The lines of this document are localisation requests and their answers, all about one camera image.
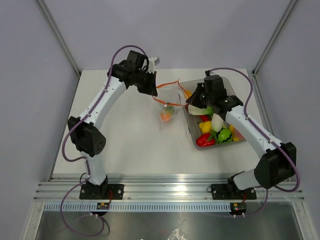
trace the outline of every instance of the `red bell pepper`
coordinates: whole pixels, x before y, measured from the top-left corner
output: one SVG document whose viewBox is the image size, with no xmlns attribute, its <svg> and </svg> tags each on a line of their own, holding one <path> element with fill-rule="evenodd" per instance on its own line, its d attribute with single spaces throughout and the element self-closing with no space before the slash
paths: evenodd
<svg viewBox="0 0 320 240">
<path fill-rule="evenodd" d="M 205 133 L 202 134 L 196 141 L 195 143 L 199 146 L 199 147 L 208 147 L 208 146 L 212 146 L 215 145 L 216 140 L 214 138 L 214 136 L 211 133 Z"/>
<path fill-rule="evenodd" d="M 199 117 L 201 118 L 202 122 L 211 121 L 210 117 L 207 115 L 200 115 Z"/>
</svg>

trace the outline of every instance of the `green toy fruit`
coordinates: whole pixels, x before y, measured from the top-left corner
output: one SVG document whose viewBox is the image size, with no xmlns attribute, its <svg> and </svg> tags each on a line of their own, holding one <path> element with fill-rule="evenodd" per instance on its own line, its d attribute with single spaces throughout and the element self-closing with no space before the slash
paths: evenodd
<svg viewBox="0 0 320 240">
<path fill-rule="evenodd" d="M 225 144 L 232 142 L 232 132 L 228 128 L 223 128 L 216 133 L 216 143 Z"/>
</svg>

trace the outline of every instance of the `red wire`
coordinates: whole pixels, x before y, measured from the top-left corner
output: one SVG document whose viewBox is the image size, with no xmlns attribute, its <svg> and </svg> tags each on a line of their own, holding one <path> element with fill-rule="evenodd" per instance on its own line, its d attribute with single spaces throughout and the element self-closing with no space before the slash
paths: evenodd
<svg viewBox="0 0 320 240">
<path fill-rule="evenodd" d="M 114 194 L 112 193 L 111 190 L 109 190 L 108 195 L 109 195 L 109 206 L 110 206 L 110 204 L 111 204 L 111 199 L 114 197 Z"/>
<path fill-rule="evenodd" d="M 247 200 L 247 194 L 243 194 L 243 201 L 241 202 L 242 204 Z"/>
</svg>

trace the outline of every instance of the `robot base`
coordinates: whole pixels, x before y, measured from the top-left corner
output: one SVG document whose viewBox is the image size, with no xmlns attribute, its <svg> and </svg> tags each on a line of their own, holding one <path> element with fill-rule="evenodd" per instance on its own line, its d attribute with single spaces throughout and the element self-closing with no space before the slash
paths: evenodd
<svg viewBox="0 0 320 240">
<path fill-rule="evenodd" d="M 254 188 L 248 188 L 239 192 L 230 192 L 225 184 L 212 184 L 211 194 L 213 200 L 256 200 L 257 194 Z"/>
<path fill-rule="evenodd" d="M 89 181 L 81 185 L 79 199 L 81 200 L 109 200 L 112 193 L 112 200 L 122 200 L 125 186 L 123 184 L 109 184 L 106 177 L 100 185 Z"/>
</svg>

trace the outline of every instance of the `clear plastic bag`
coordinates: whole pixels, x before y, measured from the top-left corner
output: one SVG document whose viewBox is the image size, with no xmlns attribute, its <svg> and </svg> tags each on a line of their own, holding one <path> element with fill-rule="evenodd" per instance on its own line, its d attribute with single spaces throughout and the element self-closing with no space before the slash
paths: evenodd
<svg viewBox="0 0 320 240">
<path fill-rule="evenodd" d="M 176 228 L 173 230 L 171 235 L 168 237 L 167 240 L 190 240 L 182 231 L 180 228 Z"/>
<path fill-rule="evenodd" d="M 188 105 L 186 100 L 190 92 L 185 90 L 179 80 L 168 82 L 156 87 L 158 96 L 153 99 L 157 102 L 157 110 L 163 123 L 170 122 L 181 108 Z"/>
</svg>

